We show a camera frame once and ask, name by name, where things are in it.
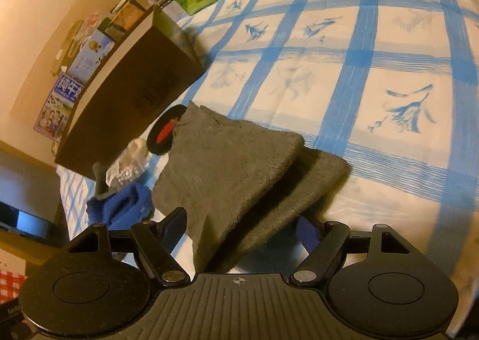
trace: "folded gray cloth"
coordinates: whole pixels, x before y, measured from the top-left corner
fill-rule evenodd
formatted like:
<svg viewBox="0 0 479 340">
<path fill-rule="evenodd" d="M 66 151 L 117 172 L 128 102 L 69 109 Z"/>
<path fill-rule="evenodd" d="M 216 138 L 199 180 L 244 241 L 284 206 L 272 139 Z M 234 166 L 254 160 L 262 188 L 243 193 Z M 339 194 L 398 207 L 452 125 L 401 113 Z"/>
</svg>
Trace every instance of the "folded gray cloth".
<svg viewBox="0 0 479 340">
<path fill-rule="evenodd" d="M 186 209 L 197 272 L 229 270 L 346 172 L 343 159 L 303 142 L 190 102 L 175 124 L 153 204 L 165 215 Z"/>
</svg>

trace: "red and white checkered fabric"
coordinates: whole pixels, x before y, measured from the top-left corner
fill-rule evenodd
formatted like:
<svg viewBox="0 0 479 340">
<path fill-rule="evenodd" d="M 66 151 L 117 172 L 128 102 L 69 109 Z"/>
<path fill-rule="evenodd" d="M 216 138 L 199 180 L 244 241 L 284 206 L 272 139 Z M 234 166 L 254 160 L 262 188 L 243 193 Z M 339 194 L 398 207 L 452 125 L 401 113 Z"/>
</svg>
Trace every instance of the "red and white checkered fabric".
<svg viewBox="0 0 479 340">
<path fill-rule="evenodd" d="M 0 303 L 18 297 L 18 291 L 26 276 L 10 271 L 0 271 Z"/>
</svg>

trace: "silver screw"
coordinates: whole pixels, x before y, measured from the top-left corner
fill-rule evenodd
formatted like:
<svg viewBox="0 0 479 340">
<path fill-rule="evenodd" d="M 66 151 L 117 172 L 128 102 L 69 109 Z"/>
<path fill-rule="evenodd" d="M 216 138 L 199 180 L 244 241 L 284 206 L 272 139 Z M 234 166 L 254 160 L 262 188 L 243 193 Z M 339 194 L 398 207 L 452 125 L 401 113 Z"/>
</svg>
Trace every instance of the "silver screw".
<svg viewBox="0 0 479 340">
<path fill-rule="evenodd" d="M 186 278 L 186 275 L 184 274 L 183 271 L 171 270 L 171 271 L 164 272 L 161 277 L 166 282 L 174 283 L 174 282 L 182 281 L 183 279 Z"/>
<path fill-rule="evenodd" d="M 301 270 L 296 271 L 293 275 L 293 278 L 298 282 L 312 282 L 316 279 L 316 274 L 313 271 Z"/>
</svg>

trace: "crosshair symbol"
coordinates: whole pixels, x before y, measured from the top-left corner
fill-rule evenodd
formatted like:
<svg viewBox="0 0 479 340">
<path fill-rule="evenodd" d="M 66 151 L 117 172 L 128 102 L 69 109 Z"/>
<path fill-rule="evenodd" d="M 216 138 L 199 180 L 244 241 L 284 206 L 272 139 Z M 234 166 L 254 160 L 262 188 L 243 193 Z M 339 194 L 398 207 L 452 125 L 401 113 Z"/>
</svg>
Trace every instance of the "crosshair symbol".
<svg viewBox="0 0 479 340">
<path fill-rule="evenodd" d="M 233 282 L 236 283 L 238 286 L 240 286 L 247 281 L 244 278 L 238 277 L 238 278 L 233 279 Z"/>
</svg>

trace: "blue and white checkered tablecloth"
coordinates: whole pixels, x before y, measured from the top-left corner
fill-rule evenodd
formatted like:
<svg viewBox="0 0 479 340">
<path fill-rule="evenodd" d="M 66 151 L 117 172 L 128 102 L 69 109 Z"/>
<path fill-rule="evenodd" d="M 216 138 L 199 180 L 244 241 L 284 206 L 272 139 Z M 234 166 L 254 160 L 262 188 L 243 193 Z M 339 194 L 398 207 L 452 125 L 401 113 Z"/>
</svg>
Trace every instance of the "blue and white checkered tablecloth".
<svg viewBox="0 0 479 340">
<path fill-rule="evenodd" d="M 344 157 L 322 219 L 386 223 L 424 252 L 459 290 L 454 333 L 479 286 L 479 0 L 220 0 L 179 25 L 207 71 L 176 103 Z M 149 187 L 167 160 L 150 156 Z M 57 171 L 74 237 L 94 183 Z"/>
</svg>

